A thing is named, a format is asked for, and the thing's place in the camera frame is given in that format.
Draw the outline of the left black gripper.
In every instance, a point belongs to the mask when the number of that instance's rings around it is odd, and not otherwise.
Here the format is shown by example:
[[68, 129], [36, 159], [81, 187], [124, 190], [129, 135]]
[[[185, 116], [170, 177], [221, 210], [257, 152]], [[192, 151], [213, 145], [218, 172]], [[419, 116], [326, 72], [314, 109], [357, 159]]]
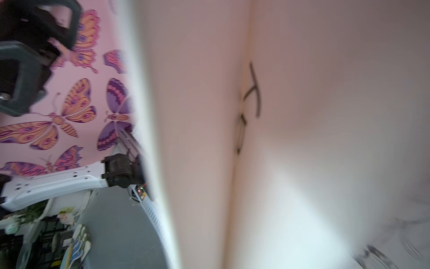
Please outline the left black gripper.
[[[68, 27], [47, 10], [56, 6], [70, 10]], [[1, 113], [20, 117], [45, 97], [61, 55], [50, 39], [72, 49], [81, 12], [78, 1], [1, 1]]]

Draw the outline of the white paper bag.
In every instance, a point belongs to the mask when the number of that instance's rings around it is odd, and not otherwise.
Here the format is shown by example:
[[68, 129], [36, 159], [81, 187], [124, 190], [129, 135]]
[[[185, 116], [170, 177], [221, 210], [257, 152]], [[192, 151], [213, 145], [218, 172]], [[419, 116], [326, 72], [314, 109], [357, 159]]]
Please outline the white paper bag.
[[118, 9], [169, 268], [429, 268], [428, 1]]

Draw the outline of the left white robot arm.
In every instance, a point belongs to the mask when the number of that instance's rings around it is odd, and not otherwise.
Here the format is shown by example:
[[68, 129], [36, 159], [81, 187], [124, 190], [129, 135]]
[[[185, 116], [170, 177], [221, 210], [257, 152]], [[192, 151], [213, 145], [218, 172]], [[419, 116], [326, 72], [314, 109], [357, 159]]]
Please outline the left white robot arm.
[[1, 209], [144, 184], [125, 52], [100, 2], [1, 2]]

